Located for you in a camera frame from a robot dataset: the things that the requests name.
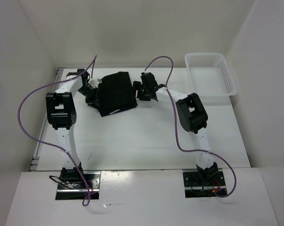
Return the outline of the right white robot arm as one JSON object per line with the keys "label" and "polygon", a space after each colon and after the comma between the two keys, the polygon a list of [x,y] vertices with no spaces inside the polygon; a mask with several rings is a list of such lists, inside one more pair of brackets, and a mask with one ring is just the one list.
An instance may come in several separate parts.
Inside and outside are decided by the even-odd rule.
{"label": "right white robot arm", "polygon": [[204,186],[210,184],[218,172],[207,137],[207,112],[196,93],[184,94],[158,84],[152,73],[142,73],[141,81],[134,81],[136,97],[141,101],[159,101],[172,104],[175,122],[190,135],[194,149],[198,152],[196,168],[198,181]]}

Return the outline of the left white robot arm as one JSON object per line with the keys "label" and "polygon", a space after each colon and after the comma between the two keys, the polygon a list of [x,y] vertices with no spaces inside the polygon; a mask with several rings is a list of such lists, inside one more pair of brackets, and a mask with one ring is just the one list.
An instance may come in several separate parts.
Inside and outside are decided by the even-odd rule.
{"label": "left white robot arm", "polygon": [[60,88],[46,94],[47,119],[58,135],[59,146],[64,153],[59,180],[69,188],[80,188],[85,186],[85,176],[74,140],[77,113],[73,97],[80,93],[87,104],[96,102],[97,88],[89,84],[90,74],[83,69],[68,73],[66,78],[68,81]]}

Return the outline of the black shorts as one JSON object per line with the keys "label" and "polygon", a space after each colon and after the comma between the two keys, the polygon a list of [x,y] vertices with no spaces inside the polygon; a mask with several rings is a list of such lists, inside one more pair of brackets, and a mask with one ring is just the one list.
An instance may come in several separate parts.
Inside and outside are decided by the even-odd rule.
{"label": "black shorts", "polygon": [[93,107],[102,117],[133,109],[137,106],[128,72],[117,72],[101,79]]}

